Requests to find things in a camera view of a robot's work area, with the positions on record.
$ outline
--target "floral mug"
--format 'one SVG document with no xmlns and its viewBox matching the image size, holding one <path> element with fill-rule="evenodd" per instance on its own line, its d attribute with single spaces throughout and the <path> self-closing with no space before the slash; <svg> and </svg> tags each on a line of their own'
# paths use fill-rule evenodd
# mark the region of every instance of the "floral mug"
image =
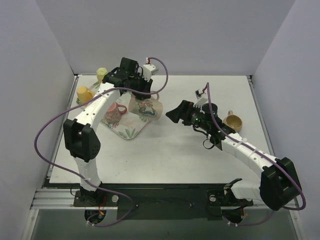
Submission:
<svg viewBox="0 0 320 240">
<path fill-rule="evenodd" d="M 135 95 L 131 94 L 128 110 L 130 113 L 149 118 L 150 120 L 158 120 L 163 112 L 163 105 L 159 102 L 159 94 L 156 94 L 156 99 L 151 96 L 145 100 L 136 99 Z"/>
<path fill-rule="evenodd" d="M 127 112 L 127 107 L 125 105 L 118 104 L 114 102 L 108 111 L 104 115 L 104 119 L 108 124 L 117 124 L 120 122 L 121 116 Z"/>
</svg>

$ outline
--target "screw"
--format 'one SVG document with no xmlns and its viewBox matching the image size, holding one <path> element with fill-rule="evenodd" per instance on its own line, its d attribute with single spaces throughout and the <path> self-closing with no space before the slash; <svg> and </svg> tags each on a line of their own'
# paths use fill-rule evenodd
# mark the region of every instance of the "screw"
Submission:
<svg viewBox="0 0 320 240">
<path fill-rule="evenodd" d="M 116 203 L 119 200 L 119 197 L 117 195 L 113 195 L 111 198 L 112 202 Z"/>
<path fill-rule="evenodd" d="M 210 195 L 209 200 L 210 200 L 210 202 L 215 202 L 217 199 L 216 199 L 215 195 Z"/>
</svg>

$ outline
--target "tabletop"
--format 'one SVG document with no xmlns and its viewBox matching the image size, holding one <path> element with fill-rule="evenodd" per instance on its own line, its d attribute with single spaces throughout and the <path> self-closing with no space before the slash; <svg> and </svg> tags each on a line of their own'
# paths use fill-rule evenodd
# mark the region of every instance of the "tabletop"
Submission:
<svg viewBox="0 0 320 240">
<path fill-rule="evenodd" d="M 165 76 L 153 76 L 151 90 L 164 84 Z M 80 75 L 77 86 L 91 86 L 95 75 Z M 207 184 L 229 183 L 236 178 L 259 182 L 260 178 L 240 160 L 220 151 L 205 149 L 205 136 L 193 131 L 191 126 L 173 123 L 165 113 L 176 108 L 182 100 L 196 101 L 195 90 L 210 84 L 211 101 L 218 106 L 218 116 L 223 119 L 229 110 L 243 121 L 240 132 L 248 142 L 266 153 L 267 141 L 246 76 L 182 76 L 171 75 L 166 88 L 160 93 L 163 114 L 150 121 L 131 140 L 120 138 L 100 123 L 96 134 L 101 150 L 96 158 L 98 174 L 103 183 L 122 184 Z M 71 106 L 75 106 L 77 94 Z M 69 113 L 74 119 L 82 110 Z M 55 163 L 78 172 L 76 162 L 66 150 L 64 137 L 59 143 Z M 80 178 L 54 167 L 50 183 L 79 183 Z"/>
</svg>

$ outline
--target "red mug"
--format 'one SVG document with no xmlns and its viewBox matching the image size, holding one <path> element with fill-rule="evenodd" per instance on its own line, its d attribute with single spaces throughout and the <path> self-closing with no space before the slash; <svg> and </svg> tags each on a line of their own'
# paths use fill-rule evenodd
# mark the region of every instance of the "red mug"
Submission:
<svg viewBox="0 0 320 240">
<path fill-rule="evenodd" d="M 120 122 L 122 114 L 125 114 L 126 112 L 126 106 L 114 102 L 105 113 L 104 118 L 108 124 L 117 124 Z"/>
</svg>

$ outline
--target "wall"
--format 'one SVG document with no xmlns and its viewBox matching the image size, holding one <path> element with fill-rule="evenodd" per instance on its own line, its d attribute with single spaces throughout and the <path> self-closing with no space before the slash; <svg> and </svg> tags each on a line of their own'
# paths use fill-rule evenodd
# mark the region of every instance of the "wall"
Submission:
<svg viewBox="0 0 320 240">
<path fill-rule="evenodd" d="M 279 157 L 292 159 L 306 195 L 307 239 L 319 239 L 320 1 L 297 0 L 253 75 Z"/>
<path fill-rule="evenodd" d="M 36 0 L 75 73 L 159 57 L 173 75 L 252 75 L 295 0 Z"/>
<path fill-rule="evenodd" d="M 34 0 L 1 3 L 0 36 L 0 239 L 17 240 L 47 169 L 34 137 L 66 108 L 74 77 Z M 47 157 L 60 124 L 40 139 Z"/>
</svg>

